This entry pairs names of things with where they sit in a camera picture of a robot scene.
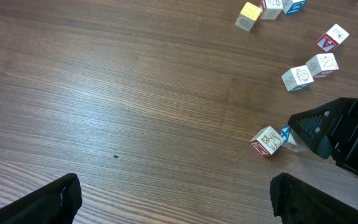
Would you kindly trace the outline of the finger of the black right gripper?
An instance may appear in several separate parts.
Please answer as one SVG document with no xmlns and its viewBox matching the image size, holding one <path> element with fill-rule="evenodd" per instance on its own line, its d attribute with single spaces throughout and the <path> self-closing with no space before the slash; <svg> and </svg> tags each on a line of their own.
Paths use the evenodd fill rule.
<svg viewBox="0 0 358 224">
<path fill-rule="evenodd" d="M 338 98 L 293 114 L 288 125 L 323 159 L 348 152 L 358 135 L 358 98 Z"/>
</svg>

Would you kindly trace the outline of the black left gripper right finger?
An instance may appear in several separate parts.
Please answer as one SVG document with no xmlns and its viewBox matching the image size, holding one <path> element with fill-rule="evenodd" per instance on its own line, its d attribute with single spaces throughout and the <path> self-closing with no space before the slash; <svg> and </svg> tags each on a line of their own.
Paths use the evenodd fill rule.
<svg viewBox="0 0 358 224">
<path fill-rule="evenodd" d="M 270 182 L 273 215 L 291 224 L 358 224 L 358 210 L 288 174 Z"/>
</svg>

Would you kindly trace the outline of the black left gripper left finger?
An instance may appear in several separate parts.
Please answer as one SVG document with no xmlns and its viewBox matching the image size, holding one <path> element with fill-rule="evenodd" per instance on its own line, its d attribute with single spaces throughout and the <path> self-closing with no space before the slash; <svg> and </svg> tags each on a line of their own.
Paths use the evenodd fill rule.
<svg viewBox="0 0 358 224">
<path fill-rule="evenodd" d="M 81 206 L 80 180 L 69 173 L 0 208 L 0 224 L 71 224 Z"/>
</svg>

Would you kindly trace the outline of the number four wooden block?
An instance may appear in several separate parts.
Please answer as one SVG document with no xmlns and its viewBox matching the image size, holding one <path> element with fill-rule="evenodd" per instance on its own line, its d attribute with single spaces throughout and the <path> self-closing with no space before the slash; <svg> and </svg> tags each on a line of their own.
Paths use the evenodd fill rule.
<svg viewBox="0 0 358 224">
<path fill-rule="evenodd" d="M 286 125 L 282 128 L 280 135 L 284 140 L 282 147 L 287 148 L 293 152 L 309 150 L 309 147 L 289 125 Z"/>
</svg>

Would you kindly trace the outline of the cat picture red block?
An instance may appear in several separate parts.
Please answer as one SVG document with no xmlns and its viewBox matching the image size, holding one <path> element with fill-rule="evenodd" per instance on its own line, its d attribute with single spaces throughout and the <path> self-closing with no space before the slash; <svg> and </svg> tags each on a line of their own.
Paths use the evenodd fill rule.
<svg viewBox="0 0 358 224">
<path fill-rule="evenodd" d="M 270 157 L 284 143 L 283 138 L 271 126 L 261 129 L 251 140 L 250 145 L 262 157 Z"/>
</svg>

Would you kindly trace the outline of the bird picture red block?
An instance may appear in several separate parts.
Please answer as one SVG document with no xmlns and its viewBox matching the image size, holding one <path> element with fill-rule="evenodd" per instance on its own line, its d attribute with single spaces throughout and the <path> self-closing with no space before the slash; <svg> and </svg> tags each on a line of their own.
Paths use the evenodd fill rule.
<svg viewBox="0 0 358 224">
<path fill-rule="evenodd" d="M 313 78 L 329 76 L 339 70 L 339 65 L 333 53 L 316 54 L 306 62 Z"/>
</svg>

